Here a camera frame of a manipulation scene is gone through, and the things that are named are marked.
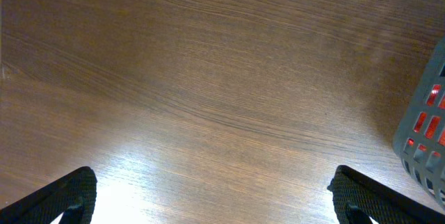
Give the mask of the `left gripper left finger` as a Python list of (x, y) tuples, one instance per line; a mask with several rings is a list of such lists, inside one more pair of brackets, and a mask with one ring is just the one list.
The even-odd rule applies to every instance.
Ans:
[(92, 168), (80, 167), (1, 210), (2, 223), (90, 224), (97, 197)]

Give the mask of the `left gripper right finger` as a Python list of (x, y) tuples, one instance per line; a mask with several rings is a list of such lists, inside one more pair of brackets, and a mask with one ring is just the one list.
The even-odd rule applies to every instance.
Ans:
[(330, 185), (340, 224), (444, 224), (444, 215), (348, 167), (337, 167)]

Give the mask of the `grey plastic shopping basket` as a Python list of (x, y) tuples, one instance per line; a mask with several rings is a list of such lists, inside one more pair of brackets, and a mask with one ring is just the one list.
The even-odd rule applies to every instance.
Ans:
[(444, 40), (433, 50), (392, 145), (410, 177), (444, 207)]

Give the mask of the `orange pasta package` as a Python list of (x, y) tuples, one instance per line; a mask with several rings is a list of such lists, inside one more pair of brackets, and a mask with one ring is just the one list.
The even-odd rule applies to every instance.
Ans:
[(444, 85), (429, 86), (413, 114), (404, 152), (418, 163), (431, 154), (440, 157), (444, 153)]

